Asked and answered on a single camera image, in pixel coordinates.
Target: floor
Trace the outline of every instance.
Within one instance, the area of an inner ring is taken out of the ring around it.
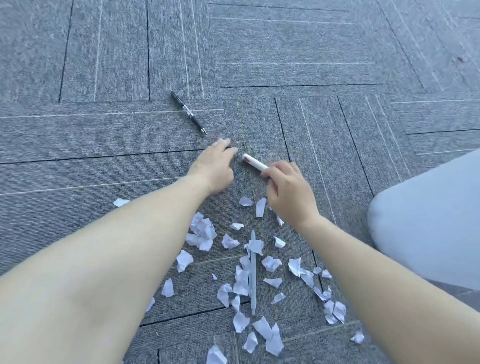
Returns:
[[[171,183],[221,136],[263,162],[295,161],[321,212],[370,245],[373,196],[480,147],[476,0],[0,0],[0,10],[0,274],[117,197]],[[361,327],[351,309],[344,325],[326,323],[286,265],[322,258],[270,211],[240,209],[241,196],[264,197],[264,182],[239,158],[234,172],[200,211],[219,236],[232,222],[255,229],[284,262],[268,277],[284,278],[285,301],[270,304],[264,273],[257,284],[281,356],[262,341],[253,355],[241,349],[251,328],[235,334],[211,274],[233,283],[243,253],[216,241],[206,254],[185,247],[195,263],[170,270],[175,295],[155,294],[125,363],[203,363],[214,343],[229,363],[388,363],[369,337],[349,340]],[[346,302],[334,281],[319,284]],[[480,310],[480,292],[435,284]]]

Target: white cylindrical tube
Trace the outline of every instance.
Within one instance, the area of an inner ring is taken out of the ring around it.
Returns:
[[[268,168],[268,166],[266,166],[265,164],[263,164],[259,160],[256,160],[254,157],[249,156],[246,153],[242,156],[242,159],[245,162],[247,162],[248,164],[250,164],[251,166],[257,168],[260,172],[263,172],[265,169]]]

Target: person's left hand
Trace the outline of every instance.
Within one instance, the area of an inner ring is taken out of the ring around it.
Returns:
[[[217,194],[233,182],[233,171],[230,161],[238,152],[237,148],[227,148],[230,139],[218,139],[205,149],[193,162],[187,176],[198,178],[204,182],[209,194]]]

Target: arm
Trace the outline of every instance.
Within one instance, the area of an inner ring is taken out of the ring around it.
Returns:
[[[321,255],[355,314],[396,363],[477,363],[480,314],[320,216],[294,164],[277,162],[267,198]]]
[[[197,208],[233,181],[228,144],[4,274],[0,363],[120,363]]]

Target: person's right arm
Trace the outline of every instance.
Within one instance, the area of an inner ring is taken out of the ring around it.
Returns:
[[[355,314],[396,363],[479,363],[480,313],[323,218],[294,163],[276,162],[267,199],[322,257]]]

